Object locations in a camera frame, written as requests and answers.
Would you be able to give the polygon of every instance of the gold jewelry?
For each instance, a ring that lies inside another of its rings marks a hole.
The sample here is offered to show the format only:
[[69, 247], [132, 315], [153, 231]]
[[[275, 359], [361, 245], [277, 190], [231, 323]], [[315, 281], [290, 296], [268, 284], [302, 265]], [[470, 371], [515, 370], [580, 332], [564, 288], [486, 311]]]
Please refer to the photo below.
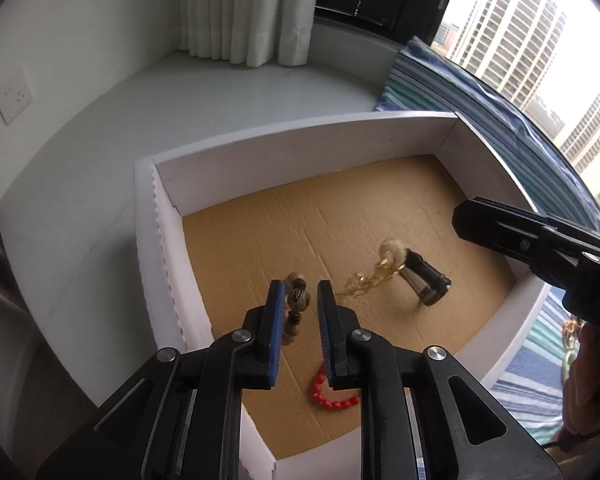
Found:
[[565, 353], [562, 359], [562, 369], [560, 371], [560, 380], [562, 384], [569, 378], [569, 370], [571, 364], [576, 359], [576, 346], [578, 345], [578, 336], [584, 321], [579, 317], [571, 316], [562, 324], [562, 346], [564, 347]]
[[357, 272], [350, 276], [344, 284], [344, 290], [336, 293], [336, 300], [344, 304], [347, 298], [355, 298], [368, 293], [372, 288], [382, 285], [404, 267], [407, 249], [404, 244], [396, 238], [387, 238], [378, 249], [380, 260], [376, 262], [374, 273], [365, 276]]
[[299, 333], [302, 312], [309, 306], [310, 297], [306, 291], [306, 281], [302, 274], [292, 272], [286, 277], [286, 304], [289, 312], [282, 327], [282, 344], [290, 345]]

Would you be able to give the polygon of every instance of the white cardboard box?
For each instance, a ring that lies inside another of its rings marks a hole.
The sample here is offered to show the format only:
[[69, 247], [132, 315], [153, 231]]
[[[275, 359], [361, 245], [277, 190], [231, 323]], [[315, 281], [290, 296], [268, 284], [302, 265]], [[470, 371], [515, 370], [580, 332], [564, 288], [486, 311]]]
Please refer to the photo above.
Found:
[[[213, 342], [191, 269], [182, 217], [296, 180], [378, 160], [433, 154], [468, 197], [535, 208], [515, 176], [461, 116], [372, 112], [272, 124], [200, 140], [136, 163], [136, 235], [142, 286], [158, 348]], [[509, 261], [518, 279], [496, 314], [456, 358], [490, 388], [522, 345], [549, 285]], [[240, 461], [254, 480], [360, 477], [360, 428], [275, 460], [244, 407]]]

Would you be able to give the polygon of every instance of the beaded bracelet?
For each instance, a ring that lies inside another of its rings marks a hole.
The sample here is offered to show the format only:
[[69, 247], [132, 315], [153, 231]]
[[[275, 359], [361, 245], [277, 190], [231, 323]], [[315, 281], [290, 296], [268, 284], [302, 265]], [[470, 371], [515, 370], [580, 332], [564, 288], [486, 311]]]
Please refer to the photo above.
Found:
[[329, 400], [326, 399], [322, 394], [322, 384], [324, 383], [326, 376], [326, 369], [324, 365], [320, 367], [320, 371], [314, 377], [314, 381], [311, 385], [311, 396], [316, 404], [325, 410], [346, 410], [351, 406], [355, 406], [360, 402], [358, 396], [349, 397], [345, 400]]

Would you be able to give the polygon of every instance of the jewelry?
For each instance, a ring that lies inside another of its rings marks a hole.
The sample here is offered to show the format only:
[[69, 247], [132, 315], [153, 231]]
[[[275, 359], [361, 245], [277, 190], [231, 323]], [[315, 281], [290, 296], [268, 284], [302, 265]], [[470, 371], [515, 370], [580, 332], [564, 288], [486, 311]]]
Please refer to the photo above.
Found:
[[302, 312], [309, 306], [310, 297], [306, 291], [306, 281], [298, 272], [292, 272], [286, 277], [285, 286], [289, 291], [286, 295], [289, 313], [282, 327], [282, 344], [290, 345], [299, 333], [298, 325], [302, 320]]
[[344, 285], [344, 290], [336, 293], [336, 300], [344, 304], [346, 298], [355, 298], [368, 293], [372, 288], [382, 285], [404, 267], [407, 249], [404, 244], [396, 238], [387, 238], [378, 249], [380, 260], [376, 262], [374, 273], [365, 276], [361, 272], [350, 276]]
[[360, 402], [358, 396], [349, 397], [349, 399], [345, 400], [329, 400], [325, 398], [322, 394], [322, 384], [326, 379], [326, 370], [324, 365], [320, 367], [320, 371], [314, 377], [314, 382], [311, 385], [311, 397], [316, 404], [318, 404], [321, 408], [325, 410], [346, 410], [351, 406], [355, 406]]
[[578, 336], [584, 325], [584, 321], [576, 316], [571, 316], [562, 324], [562, 346], [565, 353], [562, 359], [562, 369], [560, 371], [560, 380], [562, 384], [569, 378], [571, 364], [576, 359], [578, 345]]

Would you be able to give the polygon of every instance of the human hand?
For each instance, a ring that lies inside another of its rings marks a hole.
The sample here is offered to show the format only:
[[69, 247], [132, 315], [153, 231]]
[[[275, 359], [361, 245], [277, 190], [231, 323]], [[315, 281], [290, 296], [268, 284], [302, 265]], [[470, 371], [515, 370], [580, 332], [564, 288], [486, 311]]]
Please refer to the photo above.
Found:
[[600, 329], [585, 323], [580, 351], [562, 388], [562, 421], [571, 434], [600, 429]]

